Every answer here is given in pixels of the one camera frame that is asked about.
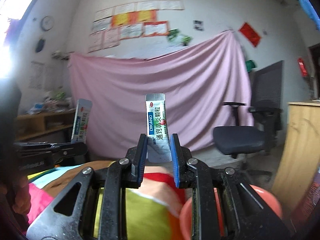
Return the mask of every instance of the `certificate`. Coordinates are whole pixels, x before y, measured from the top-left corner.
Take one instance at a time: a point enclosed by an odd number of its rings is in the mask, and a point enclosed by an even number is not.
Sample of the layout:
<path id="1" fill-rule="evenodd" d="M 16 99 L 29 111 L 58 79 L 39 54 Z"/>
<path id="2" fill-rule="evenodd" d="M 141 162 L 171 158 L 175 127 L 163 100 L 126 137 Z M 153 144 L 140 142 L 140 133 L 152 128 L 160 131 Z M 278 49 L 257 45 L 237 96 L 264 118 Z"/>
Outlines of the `certificate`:
<path id="1" fill-rule="evenodd" d="M 135 14 L 136 14 L 136 18 L 135 18 L 136 23 L 157 21 L 156 10 L 139 11 L 139 12 L 135 12 Z"/>
<path id="2" fill-rule="evenodd" d="M 159 1 L 144 1 L 137 3 L 137 11 L 157 10 Z"/>
<path id="3" fill-rule="evenodd" d="M 118 15 L 113 16 L 112 27 L 130 24 L 132 14 L 134 14 L 134 13 L 123 13 L 123 14 L 118 14 Z"/>
<path id="4" fill-rule="evenodd" d="M 92 33 L 111 28 L 111 17 L 96 21 L 92 24 Z"/>
<path id="5" fill-rule="evenodd" d="M 184 10 L 184 6 L 181 0 L 161 0 L 159 10 Z"/>
<path id="6" fill-rule="evenodd" d="M 143 37 L 167 36 L 169 33 L 169 24 L 167 21 L 145 22 Z"/>
<path id="7" fill-rule="evenodd" d="M 134 3 L 127 3 L 115 7 L 115 15 L 134 12 Z"/>
<path id="8" fill-rule="evenodd" d="M 120 45 L 119 28 L 111 28 L 103 33 L 103 49 Z"/>
<path id="9" fill-rule="evenodd" d="M 89 37 L 89 52 L 102 49 L 102 32 L 91 34 Z"/>
<path id="10" fill-rule="evenodd" d="M 143 30 L 143 23 L 121 26 L 120 39 L 125 40 L 125 39 L 138 38 L 142 35 L 142 30 Z"/>
<path id="11" fill-rule="evenodd" d="M 101 20 L 104 18 L 111 17 L 113 15 L 112 13 L 113 13 L 113 7 L 98 11 L 98 12 L 96 12 L 96 15 L 94 17 L 94 21 L 98 21 L 98 20 Z"/>

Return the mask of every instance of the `wall clock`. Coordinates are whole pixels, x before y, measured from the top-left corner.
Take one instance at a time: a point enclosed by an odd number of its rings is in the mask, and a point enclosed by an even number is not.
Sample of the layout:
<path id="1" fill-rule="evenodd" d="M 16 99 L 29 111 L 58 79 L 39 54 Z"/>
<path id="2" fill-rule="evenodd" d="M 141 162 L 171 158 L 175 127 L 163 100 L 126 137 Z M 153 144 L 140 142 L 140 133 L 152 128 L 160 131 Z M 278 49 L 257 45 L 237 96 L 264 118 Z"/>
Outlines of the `wall clock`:
<path id="1" fill-rule="evenodd" d="M 54 25 L 54 19 L 52 16 L 44 17 L 40 23 L 41 29 L 45 32 L 47 32 L 48 30 L 51 30 L 53 28 L 53 25 Z"/>

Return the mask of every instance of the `door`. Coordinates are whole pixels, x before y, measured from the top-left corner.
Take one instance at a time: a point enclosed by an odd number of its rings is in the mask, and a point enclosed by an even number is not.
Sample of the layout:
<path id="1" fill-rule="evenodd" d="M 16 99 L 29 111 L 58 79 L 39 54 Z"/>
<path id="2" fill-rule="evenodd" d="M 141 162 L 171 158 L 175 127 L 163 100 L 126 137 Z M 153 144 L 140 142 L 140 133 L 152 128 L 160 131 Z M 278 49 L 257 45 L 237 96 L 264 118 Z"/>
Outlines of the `door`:
<path id="1" fill-rule="evenodd" d="M 318 97 L 320 97 L 320 43 L 309 48 L 312 61 L 315 66 L 315 78 L 318 85 Z"/>

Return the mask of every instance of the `metal screw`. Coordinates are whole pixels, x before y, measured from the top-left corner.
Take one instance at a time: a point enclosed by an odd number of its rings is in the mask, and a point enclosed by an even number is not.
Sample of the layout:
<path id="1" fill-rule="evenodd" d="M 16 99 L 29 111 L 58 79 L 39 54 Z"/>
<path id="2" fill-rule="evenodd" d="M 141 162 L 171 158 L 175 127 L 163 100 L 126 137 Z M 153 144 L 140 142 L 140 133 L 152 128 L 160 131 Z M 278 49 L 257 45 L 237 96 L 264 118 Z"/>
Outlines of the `metal screw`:
<path id="1" fill-rule="evenodd" d="M 225 170 L 225 173 L 226 174 L 228 174 L 228 175 L 233 175 L 233 174 L 235 174 L 235 169 L 234 168 L 231 168 L 231 167 L 228 167 L 228 168 L 226 168 Z"/>
<path id="2" fill-rule="evenodd" d="M 92 168 L 90 167 L 85 167 L 83 170 L 82 170 L 82 173 L 83 174 L 90 174 L 92 171 Z"/>
<path id="3" fill-rule="evenodd" d="M 197 160 L 196 158 L 190 158 L 190 159 L 188 160 L 188 163 L 191 164 L 191 165 L 195 165 L 195 164 L 198 163 L 198 160 Z"/>
<path id="4" fill-rule="evenodd" d="M 126 165 L 126 164 L 129 163 L 129 159 L 123 158 L 123 159 L 119 160 L 119 163 L 120 163 L 121 165 Z"/>

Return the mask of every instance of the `red bowl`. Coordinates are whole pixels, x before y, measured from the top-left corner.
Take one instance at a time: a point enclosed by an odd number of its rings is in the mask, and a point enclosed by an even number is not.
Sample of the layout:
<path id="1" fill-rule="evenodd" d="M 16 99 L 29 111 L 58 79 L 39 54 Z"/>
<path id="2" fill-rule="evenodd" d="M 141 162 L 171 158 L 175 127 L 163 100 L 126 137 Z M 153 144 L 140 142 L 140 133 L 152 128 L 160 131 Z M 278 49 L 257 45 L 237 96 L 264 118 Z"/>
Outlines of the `red bowl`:
<path id="1" fill-rule="evenodd" d="M 273 210 L 273 212 L 276 213 L 277 216 L 282 219 L 282 208 L 279 201 L 276 199 L 276 197 L 273 196 L 270 192 L 264 190 L 263 188 L 260 188 L 254 185 L 250 185 L 250 186 L 268 204 L 268 206 Z M 216 203 L 217 203 L 220 233 L 224 234 L 222 214 L 221 214 L 220 205 L 218 204 L 219 199 L 218 199 L 218 192 L 216 188 L 214 189 L 214 195 L 217 200 Z M 180 213 L 180 230 L 185 240 L 191 239 L 191 223 L 192 223 L 192 198 L 189 198 L 187 202 L 183 205 Z"/>

